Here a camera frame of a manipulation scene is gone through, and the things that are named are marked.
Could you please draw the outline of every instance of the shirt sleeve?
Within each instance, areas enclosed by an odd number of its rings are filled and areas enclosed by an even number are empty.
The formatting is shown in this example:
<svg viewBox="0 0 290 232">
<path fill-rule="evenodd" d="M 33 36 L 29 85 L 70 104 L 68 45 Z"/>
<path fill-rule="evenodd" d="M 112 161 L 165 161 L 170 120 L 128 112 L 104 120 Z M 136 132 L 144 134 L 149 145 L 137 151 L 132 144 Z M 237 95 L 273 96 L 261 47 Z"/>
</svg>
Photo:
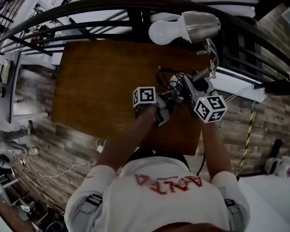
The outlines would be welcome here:
<svg viewBox="0 0 290 232">
<path fill-rule="evenodd" d="M 104 191 L 115 177 L 114 169 L 105 165 L 89 172 L 67 203 L 64 218 L 69 232 L 91 230 L 101 210 Z"/>
<path fill-rule="evenodd" d="M 250 208 L 239 188 L 236 177 L 230 172 L 220 172 L 212 179 L 212 185 L 218 188 L 226 203 L 230 217 L 230 229 L 244 231 L 250 220 Z"/>
</svg>

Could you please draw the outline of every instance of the shoe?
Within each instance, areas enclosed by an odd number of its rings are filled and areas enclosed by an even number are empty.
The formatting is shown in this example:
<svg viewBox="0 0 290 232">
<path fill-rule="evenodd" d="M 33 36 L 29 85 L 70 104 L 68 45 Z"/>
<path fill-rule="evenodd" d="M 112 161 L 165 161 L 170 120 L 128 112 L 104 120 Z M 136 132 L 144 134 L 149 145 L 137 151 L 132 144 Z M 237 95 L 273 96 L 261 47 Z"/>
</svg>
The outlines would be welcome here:
<svg viewBox="0 0 290 232">
<path fill-rule="evenodd" d="M 34 127 L 32 120 L 28 120 L 28 127 L 27 127 L 27 136 L 30 136 L 34 133 Z"/>
<path fill-rule="evenodd" d="M 15 172 L 14 172 L 14 169 L 11 168 L 11 170 L 12 170 L 12 176 L 13 176 L 13 177 L 16 177 Z"/>
<path fill-rule="evenodd" d="M 27 152 L 28 155 L 38 155 L 39 148 L 38 147 L 30 147 Z"/>
</svg>

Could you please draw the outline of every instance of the white light bulb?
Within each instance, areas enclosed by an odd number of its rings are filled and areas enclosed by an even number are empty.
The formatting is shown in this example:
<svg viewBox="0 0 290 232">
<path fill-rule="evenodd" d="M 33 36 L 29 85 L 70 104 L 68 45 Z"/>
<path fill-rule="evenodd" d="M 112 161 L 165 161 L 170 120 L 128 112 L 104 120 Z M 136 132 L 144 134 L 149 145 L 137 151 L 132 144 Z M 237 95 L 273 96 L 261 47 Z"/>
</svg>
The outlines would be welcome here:
<svg viewBox="0 0 290 232">
<path fill-rule="evenodd" d="M 150 39 L 156 43 L 165 45 L 172 40 L 181 37 L 178 22 L 156 21 L 149 27 L 148 31 Z"/>
</svg>

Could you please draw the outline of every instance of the yellow and black striped tape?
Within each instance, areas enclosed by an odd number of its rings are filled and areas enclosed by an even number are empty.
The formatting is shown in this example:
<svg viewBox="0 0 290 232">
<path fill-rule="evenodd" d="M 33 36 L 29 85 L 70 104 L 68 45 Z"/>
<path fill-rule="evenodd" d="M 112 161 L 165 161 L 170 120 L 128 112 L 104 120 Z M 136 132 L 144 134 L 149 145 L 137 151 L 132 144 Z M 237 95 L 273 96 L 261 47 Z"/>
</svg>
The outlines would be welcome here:
<svg viewBox="0 0 290 232">
<path fill-rule="evenodd" d="M 248 135 L 247 135 L 247 140 L 246 140 L 245 151 L 244 151 L 244 154 L 243 154 L 243 157 L 242 157 L 241 164 L 240 164 L 240 166 L 237 169 L 237 172 L 236 172 L 236 175 L 235 175 L 236 178 L 238 176 L 238 172 L 241 170 L 241 167 L 243 166 L 244 159 L 245 159 L 245 156 L 247 154 L 247 150 L 248 150 L 248 146 L 249 146 L 249 140 L 250 140 L 251 127 L 252 127 L 252 119 L 253 119 L 253 106 L 252 106 L 251 113 L 250 113 L 250 121 L 249 121 Z"/>
</svg>

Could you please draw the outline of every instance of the gray pants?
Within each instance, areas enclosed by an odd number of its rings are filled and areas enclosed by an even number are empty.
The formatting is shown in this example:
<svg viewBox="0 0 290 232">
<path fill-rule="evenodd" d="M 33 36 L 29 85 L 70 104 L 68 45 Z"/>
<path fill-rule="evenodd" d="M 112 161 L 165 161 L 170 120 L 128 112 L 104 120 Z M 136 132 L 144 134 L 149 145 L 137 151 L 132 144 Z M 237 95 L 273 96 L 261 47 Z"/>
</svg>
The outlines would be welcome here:
<svg viewBox="0 0 290 232">
<path fill-rule="evenodd" d="M 3 152 L 11 152 L 17 154 L 27 154 L 28 146 L 26 144 L 18 144 L 13 139 L 27 136 L 26 129 L 17 131 L 1 131 L 0 130 L 0 154 Z"/>
</svg>

